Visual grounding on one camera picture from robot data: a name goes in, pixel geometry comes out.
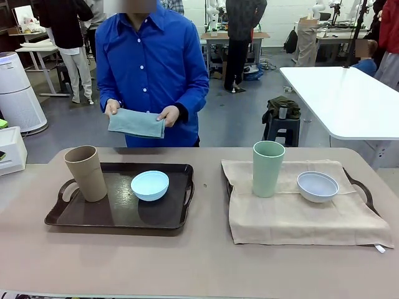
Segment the person's right hand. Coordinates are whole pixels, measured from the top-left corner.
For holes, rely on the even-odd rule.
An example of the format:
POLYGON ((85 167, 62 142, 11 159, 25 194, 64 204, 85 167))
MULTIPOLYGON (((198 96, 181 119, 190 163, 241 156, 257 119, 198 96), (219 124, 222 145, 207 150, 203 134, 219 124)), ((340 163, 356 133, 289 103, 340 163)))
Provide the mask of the person's right hand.
POLYGON ((116 115, 117 114, 118 109, 120 109, 120 108, 121 108, 120 101, 112 99, 112 98, 109 98, 107 100, 107 102, 106 102, 104 113, 105 113, 106 117, 108 119, 110 119, 110 117, 112 115, 116 115))

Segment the person's left hand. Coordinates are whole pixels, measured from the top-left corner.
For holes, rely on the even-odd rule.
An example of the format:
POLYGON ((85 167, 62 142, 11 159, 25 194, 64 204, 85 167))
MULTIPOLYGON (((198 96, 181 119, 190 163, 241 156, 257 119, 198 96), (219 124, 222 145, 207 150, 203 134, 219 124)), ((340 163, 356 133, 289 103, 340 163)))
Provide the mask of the person's left hand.
POLYGON ((163 111, 158 115, 157 121, 164 121, 165 127, 171 128, 176 123, 179 116, 179 109, 176 106, 171 105, 163 109, 163 111))

